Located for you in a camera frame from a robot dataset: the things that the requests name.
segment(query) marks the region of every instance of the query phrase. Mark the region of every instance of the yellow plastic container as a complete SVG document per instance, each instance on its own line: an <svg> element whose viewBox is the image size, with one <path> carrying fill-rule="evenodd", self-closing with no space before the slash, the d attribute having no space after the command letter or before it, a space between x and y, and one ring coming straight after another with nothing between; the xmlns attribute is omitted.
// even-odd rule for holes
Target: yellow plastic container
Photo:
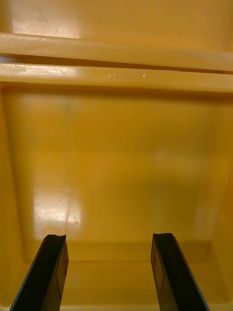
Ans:
<svg viewBox="0 0 233 311"><path fill-rule="evenodd" d="M172 232L232 311L232 1L112 3L0 1L0 309L55 233L63 310L158 311Z"/></svg>
<svg viewBox="0 0 233 311"><path fill-rule="evenodd" d="M3 310L49 233L67 235L64 310L159 310L154 232L232 310L231 75L0 64L0 84Z"/></svg>

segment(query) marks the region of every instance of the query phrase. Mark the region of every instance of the yellow plastic surface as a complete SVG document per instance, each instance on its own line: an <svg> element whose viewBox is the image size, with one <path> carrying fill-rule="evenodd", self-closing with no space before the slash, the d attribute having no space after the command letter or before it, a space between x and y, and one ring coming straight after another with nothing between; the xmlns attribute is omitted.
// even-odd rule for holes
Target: yellow plastic surface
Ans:
<svg viewBox="0 0 233 311"><path fill-rule="evenodd" d="M0 0L0 11L0 54L233 71L232 0Z"/></svg>
<svg viewBox="0 0 233 311"><path fill-rule="evenodd" d="M172 232L212 311L233 308L233 77L0 64L0 305L66 234L62 305L158 310Z"/></svg>

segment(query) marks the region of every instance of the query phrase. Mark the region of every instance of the yellow plastic bin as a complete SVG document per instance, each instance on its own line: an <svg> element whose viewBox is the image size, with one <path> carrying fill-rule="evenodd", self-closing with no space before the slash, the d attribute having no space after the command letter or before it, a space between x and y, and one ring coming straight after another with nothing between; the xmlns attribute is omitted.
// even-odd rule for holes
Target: yellow plastic bin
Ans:
<svg viewBox="0 0 233 311"><path fill-rule="evenodd" d="M158 310L154 232L232 310L231 75L0 64L0 83L3 310L49 233L67 235L64 310Z"/></svg>
<svg viewBox="0 0 233 311"><path fill-rule="evenodd" d="M232 2L0 10L0 54L24 63L0 64L0 308L55 233L63 310L158 311L152 234L172 232L211 311L232 311Z"/></svg>

